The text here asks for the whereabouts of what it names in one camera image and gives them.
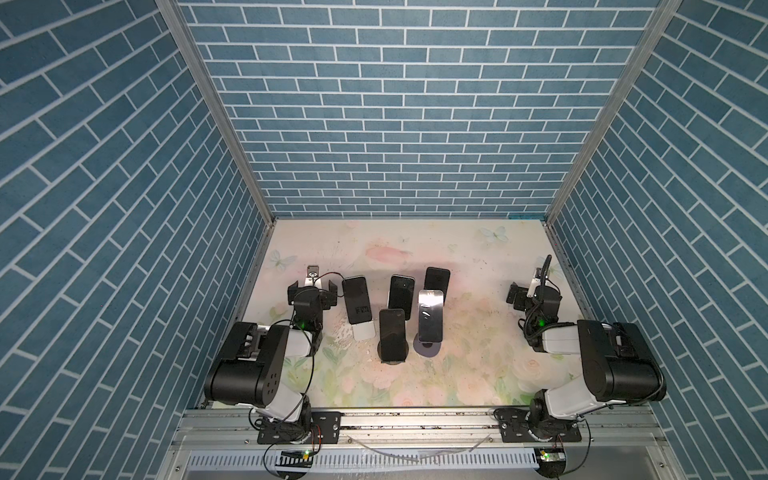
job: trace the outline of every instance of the brick wallpaper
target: brick wallpaper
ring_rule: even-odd
[[[599,317],[651,339],[688,478],[768,478],[767,25],[684,0],[554,223]]]
[[[259,218],[153,0],[0,2],[0,478],[145,478]]]
[[[280,217],[543,218],[657,0],[182,0]]]

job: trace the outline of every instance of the metal corner post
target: metal corner post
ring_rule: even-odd
[[[192,32],[187,25],[187,21],[184,19],[184,14],[181,12],[181,8],[177,0],[156,0],[157,7],[160,9],[160,14],[163,15],[166,25],[171,36],[176,41],[176,45],[181,52],[181,56],[184,57],[184,61],[187,63],[187,67],[190,69],[192,78],[195,84],[200,89],[200,93],[203,95],[203,100],[208,105],[211,116],[216,122],[216,126],[219,128],[221,137],[224,139],[224,143],[227,144],[232,158],[234,159],[237,170],[243,175],[243,180],[248,186],[248,191],[253,197],[253,201],[256,203],[259,212],[261,212],[266,225],[270,227],[274,223],[274,215],[270,210],[270,205],[266,202],[264,195],[259,188],[259,184],[256,182],[256,177],[253,175],[253,169],[248,161],[248,156],[243,149],[243,145],[240,143],[240,139],[237,138],[230,116],[227,114],[227,110],[221,103],[221,98],[217,93],[213,80],[210,78],[208,69],[205,66],[205,62],[200,56],[200,51],[197,50]]]
[[[656,44],[661,40],[661,35],[664,34],[664,30],[667,29],[681,2],[682,0],[659,1],[659,5],[650,16],[640,41],[632,50],[629,59],[627,59],[627,65],[616,81],[611,95],[608,97],[607,102],[605,102],[605,106],[600,110],[592,130],[584,140],[584,144],[581,145],[581,150],[576,155],[571,169],[565,175],[560,190],[558,190],[554,200],[547,209],[547,223],[551,224],[560,214],[560,210],[562,210],[568,196],[576,187],[581,174],[584,173],[584,170],[586,170],[589,162],[592,160],[592,155],[594,155],[600,142],[603,141],[603,137],[605,137],[608,128],[616,118],[621,105],[624,103],[624,99],[629,95],[632,85],[634,85],[637,77],[643,71],[645,62],[648,61],[650,54],[656,48]]]

